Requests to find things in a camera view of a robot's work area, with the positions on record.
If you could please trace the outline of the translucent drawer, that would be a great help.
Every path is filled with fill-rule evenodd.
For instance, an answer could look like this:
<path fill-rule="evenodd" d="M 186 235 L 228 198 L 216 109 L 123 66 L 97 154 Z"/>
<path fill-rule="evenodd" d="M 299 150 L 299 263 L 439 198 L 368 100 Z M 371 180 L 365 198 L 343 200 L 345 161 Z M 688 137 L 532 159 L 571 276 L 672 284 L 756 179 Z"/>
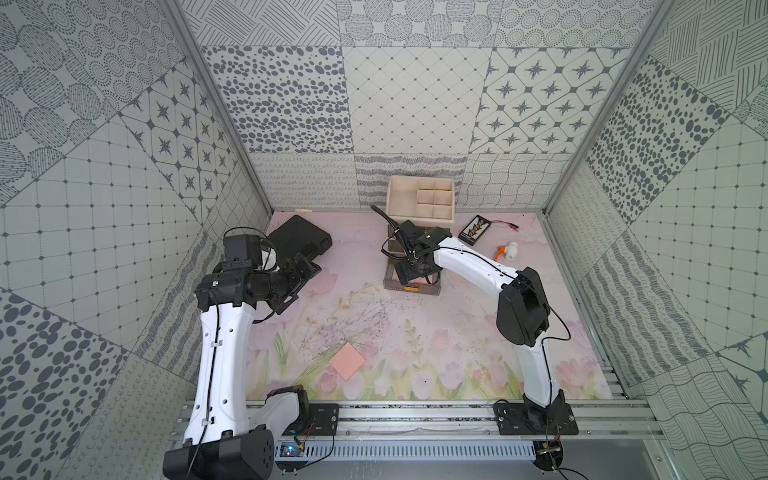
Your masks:
<path fill-rule="evenodd" d="M 407 285 L 401 285 L 397 275 L 395 273 L 395 263 L 399 259 L 406 258 L 403 255 L 395 255 L 387 250 L 384 251 L 387 257 L 387 266 L 383 279 L 383 287 L 391 291 L 419 293 L 425 295 L 437 296 L 441 292 L 440 280 L 441 273 L 435 269 L 435 283 L 432 285 L 427 284 L 423 280 L 419 279 L 416 283 L 409 283 Z"/>

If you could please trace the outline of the beige drawer organizer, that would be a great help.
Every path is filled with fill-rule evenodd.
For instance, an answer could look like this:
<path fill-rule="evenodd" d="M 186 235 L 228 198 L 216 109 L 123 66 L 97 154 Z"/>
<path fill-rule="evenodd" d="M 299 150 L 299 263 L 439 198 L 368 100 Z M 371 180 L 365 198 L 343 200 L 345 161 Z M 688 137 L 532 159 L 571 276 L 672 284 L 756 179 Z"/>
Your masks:
<path fill-rule="evenodd" d="M 385 213 L 400 223 L 451 229 L 455 222 L 455 184 L 452 179 L 392 176 Z"/>

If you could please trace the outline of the pink sticky pad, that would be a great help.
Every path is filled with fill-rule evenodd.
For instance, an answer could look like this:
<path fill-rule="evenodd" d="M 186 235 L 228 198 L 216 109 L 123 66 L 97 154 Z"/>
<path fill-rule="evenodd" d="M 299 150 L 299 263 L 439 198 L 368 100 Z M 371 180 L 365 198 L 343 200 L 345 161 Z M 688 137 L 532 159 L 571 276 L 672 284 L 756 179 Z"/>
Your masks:
<path fill-rule="evenodd" d="M 350 380 L 365 363 L 365 357 L 351 343 L 346 343 L 329 361 L 344 381 Z"/>

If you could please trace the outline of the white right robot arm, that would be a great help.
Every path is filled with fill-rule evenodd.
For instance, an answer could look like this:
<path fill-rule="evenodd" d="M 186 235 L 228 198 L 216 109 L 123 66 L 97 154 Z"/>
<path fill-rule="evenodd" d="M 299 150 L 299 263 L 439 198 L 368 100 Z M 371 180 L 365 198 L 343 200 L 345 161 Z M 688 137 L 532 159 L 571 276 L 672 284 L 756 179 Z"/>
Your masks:
<path fill-rule="evenodd" d="M 554 313 L 538 272 L 514 270 L 465 245 L 448 230 L 425 230 L 409 220 L 396 221 L 382 209 L 372 210 L 389 224 L 390 237 L 402 248 L 398 255 L 382 248 L 395 262 L 402 286 L 418 278 L 431 284 L 449 270 L 497 299 L 496 328 L 515 346 L 523 373 L 523 412 L 530 428 L 547 433 L 569 417 L 565 393 L 549 361 L 547 333 Z"/>

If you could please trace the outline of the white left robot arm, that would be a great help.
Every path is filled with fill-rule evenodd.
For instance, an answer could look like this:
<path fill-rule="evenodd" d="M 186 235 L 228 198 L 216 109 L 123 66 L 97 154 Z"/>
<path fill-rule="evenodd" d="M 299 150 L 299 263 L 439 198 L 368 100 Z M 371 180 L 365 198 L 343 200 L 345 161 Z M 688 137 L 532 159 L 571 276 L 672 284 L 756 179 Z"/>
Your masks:
<path fill-rule="evenodd" d="M 282 313 L 321 268 L 301 254 L 258 268 L 251 260 L 223 262 L 195 290 L 202 349 L 194 408 L 181 447 L 165 453 L 168 479 L 267 479 L 277 439 L 309 416 L 300 385 L 269 393 L 254 414 L 247 411 L 245 374 L 257 308 Z"/>

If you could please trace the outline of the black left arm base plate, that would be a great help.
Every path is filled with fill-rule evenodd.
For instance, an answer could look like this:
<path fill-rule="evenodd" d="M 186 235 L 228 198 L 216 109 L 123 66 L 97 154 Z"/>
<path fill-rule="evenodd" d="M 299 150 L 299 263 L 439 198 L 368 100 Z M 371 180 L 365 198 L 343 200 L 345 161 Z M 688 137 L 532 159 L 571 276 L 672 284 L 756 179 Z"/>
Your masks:
<path fill-rule="evenodd" d="M 299 416 L 282 432 L 283 436 L 336 435 L 340 406 L 336 403 L 315 403 L 301 407 Z"/>

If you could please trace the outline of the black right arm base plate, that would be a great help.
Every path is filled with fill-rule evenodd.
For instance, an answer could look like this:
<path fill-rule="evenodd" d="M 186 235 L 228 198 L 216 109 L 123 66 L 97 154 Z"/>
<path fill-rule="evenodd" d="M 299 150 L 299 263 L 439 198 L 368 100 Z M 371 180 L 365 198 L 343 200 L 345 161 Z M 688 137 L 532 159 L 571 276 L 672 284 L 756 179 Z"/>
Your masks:
<path fill-rule="evenodd" d="M 573 436 L 579 434 L 579 427 L 569 404 L 551 405 L 542 408 L 536 404 L 497 401 L 493 413 L 502 436 L 537 435 Z"/>

